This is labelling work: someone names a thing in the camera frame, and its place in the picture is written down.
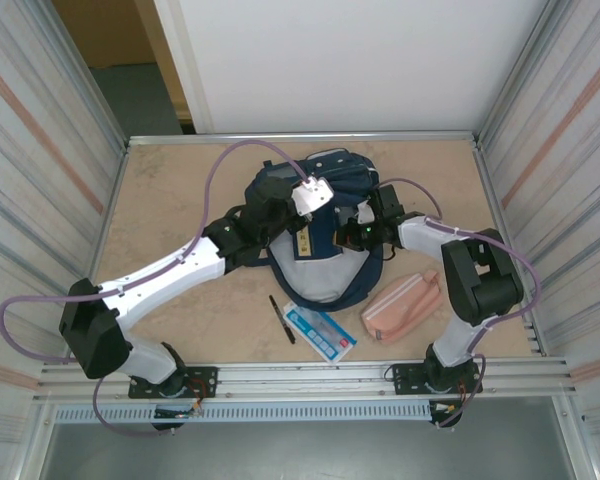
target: wire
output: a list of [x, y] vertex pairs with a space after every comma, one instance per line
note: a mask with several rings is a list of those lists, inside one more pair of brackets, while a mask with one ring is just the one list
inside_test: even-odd
[[476, 382], [475, 387], [473, 387], [473, 390], [471, 391], [471, 394], [469, 395], [469, 397], [464, 402], [462, 402], [462, 405], [460, 405], [460, 408], [455, 410], [453, 415], [446, 418], [442, 422], [436, 422], [436, 427], [442, 428], [445, 425], [448, 425], [451, 421], [453, 421], [456, 417], [458, 417], [462, 412], [464, 412], [465, 409], [469, 406], [469, 404], [473, 400], [473, 397], [475, 397], [476, 393], [478, 393], [478, 390], [480, 390], [480, 385], [482, 385], [482, 380], [484, 379], [484, 372], [487, 369], [487, 357], [485, 357], [481, 353], [475, 353], [475, 354], [473, 354], [473, 358], [479, 358], [482, 360], [482, 368], [480, 369], [480, 376], [478, 377], [478, 381]]
[[388, 262], [390, 260], [393, 260], [394, 258], [396, 258], [396, 246], [391, 245], [391, 255], [389, 255], [389, 258], [383, 258], [382, 261]]
[[467, 399], [467, 387], [464, 380], [460, 380], [460, 383], [458, 383], [458, 391], [460, 392], [460, 403], [464, 403]]
[[[192, 382], [197, 382], [200, 384], [200, 392], [202, 393], [202, 397], [200, 397], [200, 395], [198, 395], [198, 392], [196, 392], [196, 389], [192, 385]], [[196, 398], [198, 399], [197, 406], [198, 406], [198, 408], [200, 408], [200, 406], [202, 405], [202, 400], [207, 398], [207, 386], [199, 378], [190, 378], [189, 381], [187, 382], [187, 387], [189, 387], [189, 390], [191, 390], [193, 392], [193, 394], [196, 396]]]
[[384, 375], [382, 375], [382, 378], [384, 378], [384, 381], [385, 381], [385, 382], [393, 382], [393, 381], [395, 381], [395, 379], [394, 379], [394, 380], [389, 380], [389, 379], [387, 378], [387, 373], [389, 373], [389, 370], [391, 370], [392, 368], [393, 368], [393, 365], [389, 365], [389, 368], [387, 368], [387, 369], [384, 371]]
[[227, 210], [227, 213], [225, 213], [224, 216], [235, 217], [236, 214], [241, 212], [244, 207], [244, 205], [236, 205], [235, 207], [231, 207], [229, 210]]
[[93, 406], [93, 413], [95, 413], [96, 418], [102, 424], [103, 427], [105, 427], [108, 430], [111, 430], [114, 433], [117, 433], [118, 435], [124, 435], [125, 437], [133, 437], [133, 438], [160, 437], [160, 436], [165, 435], [170, 432], [170, 430], [162, 430], [162, 431], [156, 430], [153, 432], [137, 432], [137, 431], [131, 430], [129, 428], [116, 427], [115, 425], [107, 422], [105, 420], [105, 418], [102, 416], [102, 414], [100, 413], [100, 410], [98, 410], [98, 392], [100, 391], [100, 386], [102, 385], [102, 382], [104, 382], [105, 378], [107, 378], [107, 377], [106, 376], [102, 377], [101, 379], [99, 379], [96, 382], [96, 388], [93, 389], [93, 397], [91, 399], [91, 405]]
[[[216, 161], [211, 166], [211, 170], [209, 171], [209, 174], [207, 175], [207, 179], [206, 179], [205, 185], [204, 185], [204, 211], [202, 214], [202, 219], [200, 220], [200, 225], [198, 226], [198, 230], [196, 231], [195, 236], [189, 243], [189, 246], [186, 248], [186, 250], [182, 253], [182, 257], [189, 256], [189, 254], [193, 251], [193, 249], [198, 244], [198, 241], [202, 237], [202, 231], [204, 230], [204, 228], [207, 224], [207, 220], [209, 218], [211, 181], [213, 180], [216, 170], [218, 170], [218, 167], [220, 166], [222, 161], [231, 152], [233, 152], [237, 148], [243, 147], [245, 145], [260, 145], [260, 146], [266, 147], [270, 150], [273, 150], [278, 155], [280, 155], [286, 162], [288, 162], [291, 165], [291, 167], [293, 167], [293, 169], [298, 173], [298, 175], [304, 182], [308, 181], [307, 174], [304, 173], [302, 168], [295, 162], [295, 160], [293, 160], [283, 150], [281, 150], [277, 146], [273, 145], [272, 143], [265, 142], [264, 140], [248, 139], [248, 140], [242, 140], [240, 142], [234, 143], [233, 145], [230, 145], [216, 159]], [[18, 353], [24, 355], [25, 357], [33, 358], [35, 360], [41, 360], [41, 361], [47, 362], [47, 363], [67, 363], [67, 362], [74, 363], [74, 362], [77, 362], [77, 360], [75, 358], [57, 357], [57, 356], [43, 355], [40, 353], [32, 352], [32, 351], [24, 348], [18, 342], [16, 342], [16, 340], [11, 336], [11, 334], [9, 333], [9, 331], [7, 330], [7, 327], [5, 325], [5, 314], [7, 312], [7, 308], [9, 308], [9, 306], [14, 303], [21, 303], [21, 302], [28, 302], [28, 303], [41, 303], [41, 302], [81, 303], [81, 302], [93, 302], [95, 300], [101, 300], [103, 298], [111, 297], [114, 295], [120, 295], [124, 291], [131, 290], [132, 288], [135, 288], [135, 287], [143, 285], [147, 282], [150, 282], [151, 280], [154, 280], [154, 279], [160, 277], [161, 275], [164, 275], [165, 273], [167, 273], [168, 271], [170, 271], [177, 265], [180, 265], [180, 263], [181, 263], [180, 259], [175, 259], [171, 263], [162, 267], [160, 270], [157, 270], [153, 273], [150, 273], [149, 275], [139, 278], [138, 280], [135, 280], [133, 282], [127, 283], [126, 285], [123, 285], [122, 289], [108, 290], [106, 292], [95, 293], [92, 295], [53, 296], [53, 297], [52, 296], [44, 296], [44, 295], [19, 295], [19, 296], [8, 298], [7, 300], [5, 300], [4, 302], [2, 302], [0, 304], [0, 334], [2, 335], [2, 338], [4, 338], [4, 340], [9, 344], [9, 346], [11, 348], [16, 350]]]
[[436, 207], [436, 212], [438, 212], [437, 220], [442, 220], [442, 208], [440, 208], [440, 204], [435, 199], [435, 197], [431, 194], [431, 192], [429, 192], [429, 190], [427, 190], [425, 187], [420, 185], [418, 182], [414, 182], [413, 180], [409, 180], [408, 178], [396, 177], [396, 178], [389, 178], [387, 180], [380, 182], [378, 185], [375, 186], [375, 188], [380, 188], [383, 185], [386, 185], [388, 183], [394, 183], [394, 182], [408, 183], [409, 185], [416, 187], [418, 190], [420, 190], [422, 193], [424, 193], [427, 197], [429, 197], [429, 200], [431, 200], [431, 203], [433, 203], [433, 206]]

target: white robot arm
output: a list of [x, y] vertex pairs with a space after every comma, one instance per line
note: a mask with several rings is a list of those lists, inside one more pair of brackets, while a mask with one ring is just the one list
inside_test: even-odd
[[[163, 396], [177, 395], [185, 380], [177, 353], [168, 344], [133, 335], [131, 328], [186, 290], [253, 262], [280, 233], [304, 227], [311, 212], [331, 198], [333, 191], [324, 179], [310, 177], [292, 188], [286, 180], [270, 177], [251, 192], [245, 205], [209, 224], [188, 254], [190, 243], [137, 272], [99, 286], [88, 279], [76, 282], [69, 291], [71, 296], [120, 292], [65, 306], [60, 332], [87, 377], [102, 378], [118, 371], [159, 386]], [[167, 272], [125, 289], [174, 261], [179, 263]]]
[[[444, 233], [427, 226], [424, 216], [405, 220], [398, 226], [400, 245], [406, 250], [421, 252], [443, 263], [442, 246], [467, 237]], [[454, 367], [469, 360], [468, 347], [482, 325], [472, 326], [463, 321], [452, 309], [451, 320], [442, 336], [433, 342], [433, 351], [445, 367]]]

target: pink pencil case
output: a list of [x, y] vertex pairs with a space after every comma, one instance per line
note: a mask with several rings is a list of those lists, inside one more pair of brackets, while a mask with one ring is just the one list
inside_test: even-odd
[[393, 343], [439, 308], [439, 277], [434, 270], [400, 277], [376, 295], [361, 314], [373, 338], [385, 345]]

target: wooden tabletop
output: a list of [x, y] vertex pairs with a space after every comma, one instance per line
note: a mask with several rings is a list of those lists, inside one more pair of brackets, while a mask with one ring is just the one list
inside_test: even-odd
[[[203, 187], [213, 161], [227, 145], [144, 145], [131, 149], [98, 281], [133, 272], [186, 243], [202, 217]], [[280, 143], [296, 159], [330, 148], [344, 147], [374, 162], [380, 179], [406, 177], [437, 198], [445, 223], [479, 230], [492, 226], [491, 214], [466, 141], [390, 141]], [[230, 154], [212, 184], [210, 220], [244, 202], [244, 189], [264, 160], [281, 161], [259, 146]], [[396, 184], [405, 210], [435, 213], [418, 190]], [[442, 265], [415, 252], [400, 250], [384, 265], [372, 295], [393, 279]], [[241, 268], [183, 293], [145, 317], [134, 333], [170, 343], [186, 362], [320, 361], [301, 339], [291, 345], [268, 301], [282, 307], [287, 296], [267, 267]], [[345, 360], [423, 358], [427, 346], [444, 331], [450, 315], [448, 300], [414, 331], [391, 346], [375, 341], [364, 329], [360, 311], [367, 301], [333, 313], [358, 344]], [[498, 325], [477, 348], [488, 356], [531, 354], [519, 319]]]

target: floor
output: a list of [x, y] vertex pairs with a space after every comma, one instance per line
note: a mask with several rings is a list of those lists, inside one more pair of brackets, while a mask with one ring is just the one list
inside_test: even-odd
[[[449, 225], [478, 231], [492, 226], [471, 146], [465, 140], [289, 142], [278, 146], [298, 159], [334, 147], [366, 155], [373, 160], [381, 179], [407, 177], [425, 185], [437, 198]], [[202, 217], [207, 172], [225, 148], [222, 144], [189, 144], [131, 149], [97, 281], [124, 277], [191, 238]], [[228, 157], [213, 179], [209, 219], [219, 218], [230, 207], [244, 203], [244, 189], [262, 167], [262, 161], [278, 162], [276, 157], [261, 146], [245, 147]], [[427, 197], [415, 189], [398, 185], [396, 191], [406, 211], [433, 211]], [[442, 265], [431, 257], [400, 250], [395, 259], [384, 264], [371, 297], [400, 277], [430, 269], [444, 276]], [[334, 312], [336, 322], [357, 340], [344, 360], [424, 358], [427, 347], [442, 334], [451, 315], [444, 284], [441, 290], [443, 307], [391, 345], [376, 341], [364, 328], [360, 312], [368, 300]], [[270, 268], [240, 268], [161, 305], [135, 325], [133, 332], [169, 343], [189, 363], [321, 361], [308, 342], [289, 343], [269, 295], [280, 306], [289, 301]], [[488, 357], [532, 353], [527, 333], [517, 318], [487, 334], [478, 351]]]
[[551, 399], [479, 399], [455, 432], [427, 422], [185, 425], [174, 437], [55, 428], [41, 478], [569, 480]]
[[157, 64], [92, 68], [91, 74], [126, 136], [182, 135]]

